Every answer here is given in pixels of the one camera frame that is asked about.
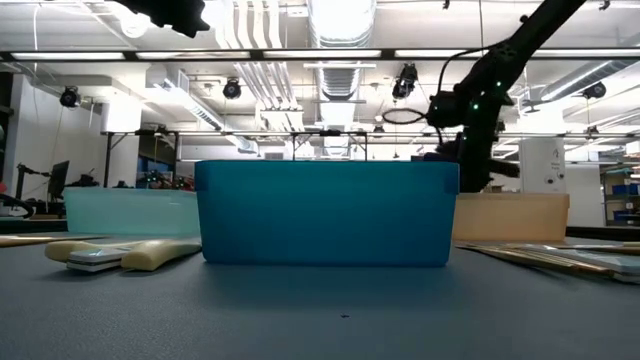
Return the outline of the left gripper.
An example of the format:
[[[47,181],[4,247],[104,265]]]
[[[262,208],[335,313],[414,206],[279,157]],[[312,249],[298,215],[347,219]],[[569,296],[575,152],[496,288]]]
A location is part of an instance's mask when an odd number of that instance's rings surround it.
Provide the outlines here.
[[[171,29],[189,38],[195,38],[211,26],[202,19],[203,0],[115,0],[133,13],[141,13],[158,26]]]

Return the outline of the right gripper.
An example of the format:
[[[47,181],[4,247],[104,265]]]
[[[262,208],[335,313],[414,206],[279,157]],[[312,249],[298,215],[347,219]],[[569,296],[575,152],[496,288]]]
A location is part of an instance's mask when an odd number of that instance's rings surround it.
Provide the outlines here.
[[[492,174],[518,178],[517,164],[495,159],[491,156],[492,141],[476,144],[469,141],[463,131],[457,132],[454,140],[436,146],[434,152],[423,155],[424,161],[456,163],[459,166],[459,190],[461,193],[479,193],[493,179]]]

